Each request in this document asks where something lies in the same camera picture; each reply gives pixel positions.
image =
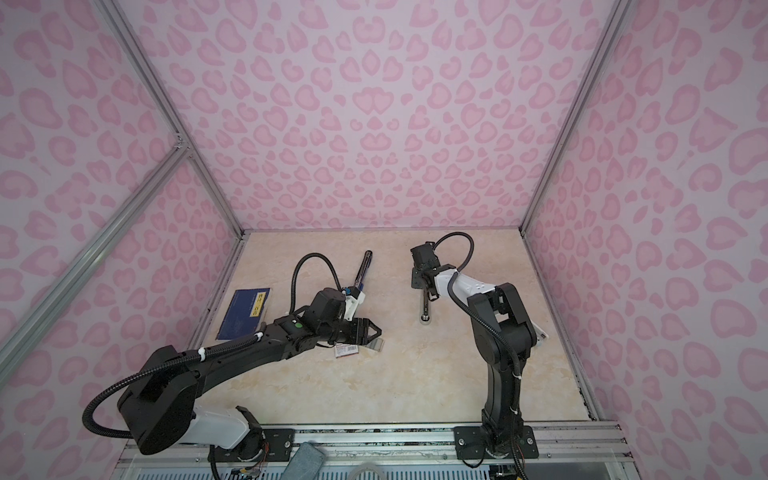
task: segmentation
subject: blue book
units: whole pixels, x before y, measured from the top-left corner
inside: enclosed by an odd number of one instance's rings
[[[216,340],[232,340],[254,334],[266,312],[266,299],[269,296],[268,288],[236,290]]]

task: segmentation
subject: black mounting plate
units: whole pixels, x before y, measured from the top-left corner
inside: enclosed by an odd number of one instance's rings
[[[270,444],[270,452],[266,456],[268,462],[288,462],[293,449],[294,429],[264,429],[266,442]]]
[[[453,442],[456,447],[456,458],[459,460],[479,460],[484,456],[486,460],[493,460],[488,453],[485,453],[485,435],[482,432],[482,427],[455,427],[453,429]],[[536,438],[530,426],[523,425],[523,435],[517,440],[517,444],[524,458],[538,458]]]

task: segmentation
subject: barcode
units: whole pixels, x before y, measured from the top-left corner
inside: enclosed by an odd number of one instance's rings
[[[358,353],[357,345],[346,345],[344,343],[336,344],[336,358]]]

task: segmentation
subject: heart pattern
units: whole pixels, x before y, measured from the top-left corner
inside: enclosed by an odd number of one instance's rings
[[[768,476],[766,14],[641,0],[532,224],[643,478]]]
[[[121,4],[240,222],[300,229],[519,225],[612,2]]]
[[[232,243],[182,164],[0,392],[3,478],[110,477],[125,441],[85,430],[82,409],[155,349],[186,348]],[[124,429],[115,399],[96,419]]]
[[[0,343],[175,142],[85,0],[0,15]]]

